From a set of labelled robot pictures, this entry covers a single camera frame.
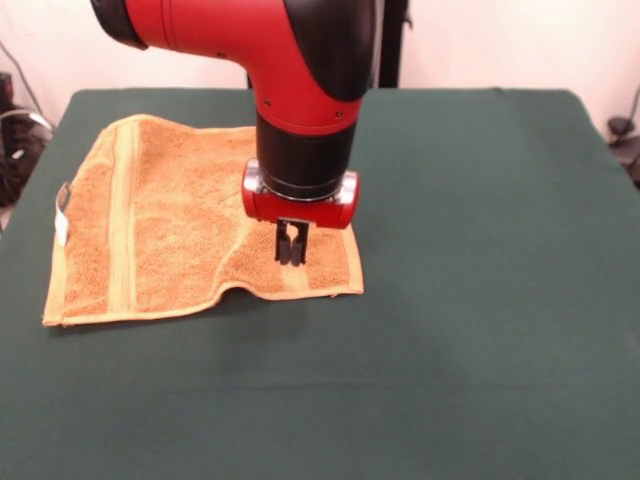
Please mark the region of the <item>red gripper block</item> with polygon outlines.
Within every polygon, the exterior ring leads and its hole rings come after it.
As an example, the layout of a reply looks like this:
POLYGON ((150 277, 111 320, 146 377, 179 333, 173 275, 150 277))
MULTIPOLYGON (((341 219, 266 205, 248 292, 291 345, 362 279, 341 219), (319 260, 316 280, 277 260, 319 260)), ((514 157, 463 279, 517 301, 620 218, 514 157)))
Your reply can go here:
POLYGON ((245 165, 241 197, 248 217, 276 223, 275 260, 279 264, 300 266, 306 263, 309 224, 320 228, 344 229, 355 214, 360 193, 360 178, 347 171, 336 193, 316 201, 292 200, 276 195, 266 188, 264 175, 256 158, 245 165), (291 241, 288 223, 297 234, 291 241))

